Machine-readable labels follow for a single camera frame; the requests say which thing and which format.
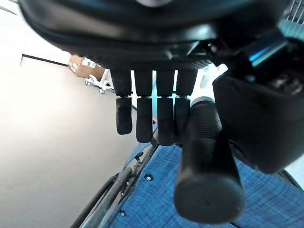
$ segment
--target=black robotic finger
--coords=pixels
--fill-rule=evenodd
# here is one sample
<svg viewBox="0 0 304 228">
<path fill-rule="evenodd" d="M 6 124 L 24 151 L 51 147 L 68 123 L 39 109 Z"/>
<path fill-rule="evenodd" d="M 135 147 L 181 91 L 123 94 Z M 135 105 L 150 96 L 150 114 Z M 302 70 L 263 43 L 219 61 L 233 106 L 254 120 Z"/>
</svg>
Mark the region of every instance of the black robotic finger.
<svg viewBox="0 0 304 228">
<path fill-rule="evenodd" d="M 157 99 L 158 140 L 162 146 L 174 143 L 173 99 Z"/>
<path fill-rule="evenodd" d="M 176 94 L 178 96 L 188 96 L 192 94 L 197 74 L 197 70 L 178 71 L 176 82 Z"/>
<path fill-rule="evenodd" d="M 137 99 L 136 138 L 139 143 L 149 143 L 152 140 L 152 99 Z"/>
<path fill-rule="evenodd" d="M 152 71 L 135 71 L 135 85 L 138 96 L 152 95 Z"/>
<path fill-rule="evenodd" d="M 132 91 L 131 72 L 126 70 L 111 70 L 114 91 L 117 96 L 130 96 Z"/>
<path fill-rule="evenodd" d="M 187 98 L 175 99 L 174 105 L 174 128 L 175 128 L 175 143 L 184 144 L 187 122 L 190 113 L 190 100 Z"/>
<path fill-rule="evenodd" d="M 116 127 L 119 134 L 132 131 L 132 99 L 119 97 L 116 99 Z"/>
<path fill-rule="evenodd" d="M 182 217 L 207 224 L 232 222 L 244 209 L 238 170 L 210 99 L 190 109 L 174 204 Z"/>
<path fill-rule="evenodd" d="M 172 96 L 174 84 L 174 70 L 157 71 L 157 96 Z"/>
</svg>

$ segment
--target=beige floor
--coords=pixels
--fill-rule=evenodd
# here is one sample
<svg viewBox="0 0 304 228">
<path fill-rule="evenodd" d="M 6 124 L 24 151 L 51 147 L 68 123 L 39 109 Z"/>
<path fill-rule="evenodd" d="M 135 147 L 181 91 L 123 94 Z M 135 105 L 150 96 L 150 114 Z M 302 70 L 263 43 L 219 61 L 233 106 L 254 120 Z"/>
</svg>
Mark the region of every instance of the beige floor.
<svg viewBox="0 0 304 228">
<path fill-rule="evenodd" d="M 67 228 L 137 144 L 115 96 L 66 67 L 23 58 L 0 74 L 0 227 Z"/>
</svg>

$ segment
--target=robotic hand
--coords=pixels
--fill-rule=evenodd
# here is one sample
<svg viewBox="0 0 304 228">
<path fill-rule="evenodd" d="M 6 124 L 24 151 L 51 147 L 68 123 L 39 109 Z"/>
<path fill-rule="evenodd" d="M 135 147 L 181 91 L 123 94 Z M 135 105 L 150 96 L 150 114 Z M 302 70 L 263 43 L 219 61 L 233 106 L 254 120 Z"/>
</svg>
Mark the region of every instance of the robotic hand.
<svg viewBox="0 0 304 228">
<path fill-rule="evenodd" d="M 202 223 L 236 219 L 245 202 L 232 154 L 276 173 L 304 152 L 304 43 L 277 24 L 288 0 L 19 0 L 28 24 L 55 46 L 111 70 L 119 134 L 152 139 L 152 71 L 157 71 L 161 145 L 183 144 L 178 213 Z M 213 83 L 216 105 L 190 107 L 197 71 L 229 70 Z M 178 70 L 173 107 L 174 71 Z"/>
</svg>

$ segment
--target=blue fabric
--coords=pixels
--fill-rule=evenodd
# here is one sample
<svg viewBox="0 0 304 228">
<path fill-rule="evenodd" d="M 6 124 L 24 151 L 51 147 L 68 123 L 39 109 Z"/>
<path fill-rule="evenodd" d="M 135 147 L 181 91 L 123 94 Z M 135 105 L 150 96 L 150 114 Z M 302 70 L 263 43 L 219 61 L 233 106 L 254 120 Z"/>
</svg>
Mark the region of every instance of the blue fabric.
<svg viewBox="0 0 304 228">
<path fill-rule="evenodd" d="M 242 217 L 220 226 L 197 224 L 181 218 L 173 204 L 181 148 L 160 146 L 135 190 L 122 206 L 126 216 L 113 214 L 111 228 L 304 228 L 304 195 L 278 175 L 264 175 L 236 160 L 246 193 Z M 149 173 L 151 182 L 144 176 Z"/>
</svg>

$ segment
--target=white wall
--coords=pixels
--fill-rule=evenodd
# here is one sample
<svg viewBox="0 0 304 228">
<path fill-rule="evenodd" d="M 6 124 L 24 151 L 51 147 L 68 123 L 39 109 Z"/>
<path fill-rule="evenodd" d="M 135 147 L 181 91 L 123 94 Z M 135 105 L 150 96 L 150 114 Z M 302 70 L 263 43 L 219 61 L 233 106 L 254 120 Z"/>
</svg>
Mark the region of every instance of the white wall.
<svg viewBox="0 0 304 228">
<path fill-rule="evenodd" d="M 68 64 L 70 54 L 51 45 L 40 37 L 24 20 L 19 6 L 8 0 L 0 0 L 0 6 L 18 16 L 0 10 L 0 64 L 8 62 L 19 66 L 22 54 Z"/>
</svg>

